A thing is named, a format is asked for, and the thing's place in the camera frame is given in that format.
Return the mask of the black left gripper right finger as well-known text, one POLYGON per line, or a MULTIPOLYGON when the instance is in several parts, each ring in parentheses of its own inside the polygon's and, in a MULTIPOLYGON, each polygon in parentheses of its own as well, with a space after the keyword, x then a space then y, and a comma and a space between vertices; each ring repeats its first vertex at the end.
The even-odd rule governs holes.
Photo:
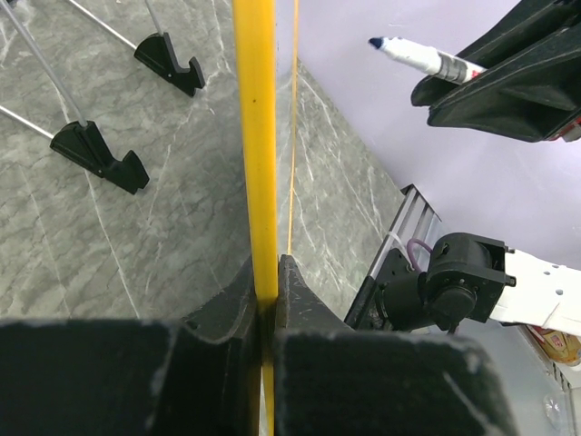
POLYGON ((351 329, 279 263, 272 345, 278 435, 514 435, 496 368, 476 342, 351 329))

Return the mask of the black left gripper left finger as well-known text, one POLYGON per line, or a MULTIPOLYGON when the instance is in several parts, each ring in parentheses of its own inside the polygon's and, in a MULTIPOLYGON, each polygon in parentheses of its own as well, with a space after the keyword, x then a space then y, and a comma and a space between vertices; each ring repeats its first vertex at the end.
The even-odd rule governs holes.
POLYGON ((173 320, 4 320, 4 435, 255 435, 260 339, 251 262, 173 320))

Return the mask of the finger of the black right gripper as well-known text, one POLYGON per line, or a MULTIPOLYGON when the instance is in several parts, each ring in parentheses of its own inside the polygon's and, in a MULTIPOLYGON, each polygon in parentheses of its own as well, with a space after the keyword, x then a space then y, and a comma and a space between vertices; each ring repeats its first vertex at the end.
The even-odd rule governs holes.
POLYGON ((489 69, 579 20, 578 1, 522 0, 458 57, 489 69))
POLYGON ((528 143, 580 139, 580 26, 553 34, 429 108, 428 125, 528 143))

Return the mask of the white whiteboard marker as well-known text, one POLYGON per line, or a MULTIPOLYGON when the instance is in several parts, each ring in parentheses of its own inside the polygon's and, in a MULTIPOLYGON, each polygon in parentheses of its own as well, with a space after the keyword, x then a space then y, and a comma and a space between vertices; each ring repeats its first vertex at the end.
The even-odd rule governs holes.
POLYGON ((372 37, 369 44, 389 59, 452 84, 465 84, 486 68, 458 56, 401 37, 372 37))

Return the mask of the yellow framed whiteboard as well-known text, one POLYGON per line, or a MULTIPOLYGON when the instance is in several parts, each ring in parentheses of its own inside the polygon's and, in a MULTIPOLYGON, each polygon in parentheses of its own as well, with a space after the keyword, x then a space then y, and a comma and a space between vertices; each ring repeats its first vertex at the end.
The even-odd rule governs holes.
POLYGON ((232 22, 267 430, 275 433, 272 340, 279 290, 276 170, 276 3, 234 1, 232 22))

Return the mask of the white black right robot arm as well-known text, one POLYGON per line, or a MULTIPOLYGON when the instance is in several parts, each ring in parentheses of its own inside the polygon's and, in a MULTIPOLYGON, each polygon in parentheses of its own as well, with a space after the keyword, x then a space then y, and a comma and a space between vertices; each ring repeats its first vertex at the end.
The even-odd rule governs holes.
MULTIPOLYGON (((411 95, 433 127, 526 143, 580 136, 580 4, 521 1, 459 54, 401 37, 371 46, 423 73, 411 95)), ((369 300, 396 331, 471 319, 580 333, 580 273, 471 233, 432 247, 425 271, 369 282, 369 300)))

